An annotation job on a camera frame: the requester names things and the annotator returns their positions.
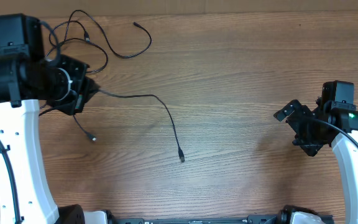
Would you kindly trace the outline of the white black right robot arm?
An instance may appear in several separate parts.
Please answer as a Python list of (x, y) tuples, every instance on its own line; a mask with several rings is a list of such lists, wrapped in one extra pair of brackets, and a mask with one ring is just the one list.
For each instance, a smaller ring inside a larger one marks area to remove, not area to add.
[(274, 114), (295, 132), (293, 145), (314, 157), (325, 145), (331, 147), (341, 174), (346, 223), (358, 223), (358, 110), (354, 84), (323, 84), (317, 107), (310, 110), (292, 100)]

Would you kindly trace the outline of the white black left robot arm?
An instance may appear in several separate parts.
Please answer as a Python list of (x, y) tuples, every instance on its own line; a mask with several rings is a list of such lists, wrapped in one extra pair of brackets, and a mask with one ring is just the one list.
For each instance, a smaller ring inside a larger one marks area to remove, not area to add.
[(106, 210), (59, 207), (48, 187), (39, 139), (40, 102), (69, 116), (83, 111), (98, 85), (88, 65), (44, 53), (44, 21), (0, 16), (0, 222), (112, 223)]

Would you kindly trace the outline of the brown cardboard back board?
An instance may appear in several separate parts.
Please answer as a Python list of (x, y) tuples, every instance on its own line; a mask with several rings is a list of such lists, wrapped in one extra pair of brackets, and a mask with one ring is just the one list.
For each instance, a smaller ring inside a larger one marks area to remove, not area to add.
[(358, 0), (0, 0), (0, 15), (63, 17), (75, 9), (95, 16), (358, 11)]

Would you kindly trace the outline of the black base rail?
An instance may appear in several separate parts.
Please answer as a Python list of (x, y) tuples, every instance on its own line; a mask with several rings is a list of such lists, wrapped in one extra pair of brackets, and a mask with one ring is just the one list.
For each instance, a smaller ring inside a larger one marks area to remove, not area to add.
[(276, 223), (277, 215), (249, 215), (236, 218), (174, 218), (154, 219), (115, 218), (113, 224), (266, 224)]

